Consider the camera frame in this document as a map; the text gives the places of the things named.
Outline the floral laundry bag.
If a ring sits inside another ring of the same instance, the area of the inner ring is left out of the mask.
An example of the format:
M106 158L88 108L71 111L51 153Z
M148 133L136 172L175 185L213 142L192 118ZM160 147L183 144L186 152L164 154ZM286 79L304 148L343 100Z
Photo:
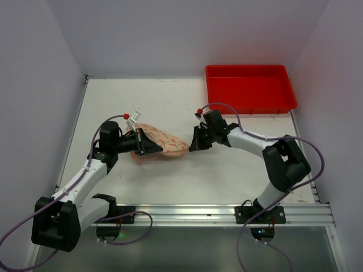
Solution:
M189 145L185 141L151 125L136 123L136 128L141 128L152 142L163 148L162 152L142 156L130 152L131 158L138 164L149 160L178 158L189 151Z

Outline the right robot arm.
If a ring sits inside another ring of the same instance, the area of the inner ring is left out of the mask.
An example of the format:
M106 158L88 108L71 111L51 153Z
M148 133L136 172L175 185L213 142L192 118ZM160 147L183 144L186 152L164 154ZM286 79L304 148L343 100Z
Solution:
M247 151L264 160L269 183L250 207L242 208L241 213L249 218L264 209L274 209L276 205L273 201L282 197L311 172L301 149L288 135L268 141L266 137L243 131L236 123L228 124L218 110L204 113L199 109L195 116L199 124L193 128L190 152L208 150L214 143L218 143Z

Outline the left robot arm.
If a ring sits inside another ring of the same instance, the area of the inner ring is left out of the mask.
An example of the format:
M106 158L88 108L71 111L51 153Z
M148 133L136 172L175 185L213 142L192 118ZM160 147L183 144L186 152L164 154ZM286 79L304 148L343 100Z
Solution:
M162 152L141 128L125 135L117 122L106 121L95 133L91 150L81 170L57 193L41 197L35 204L31 241L34 244L72 251L81 233L97 221L120 221L116 199L96 194L89 203L83 201L95 185L115 166L121 153L144 156Z

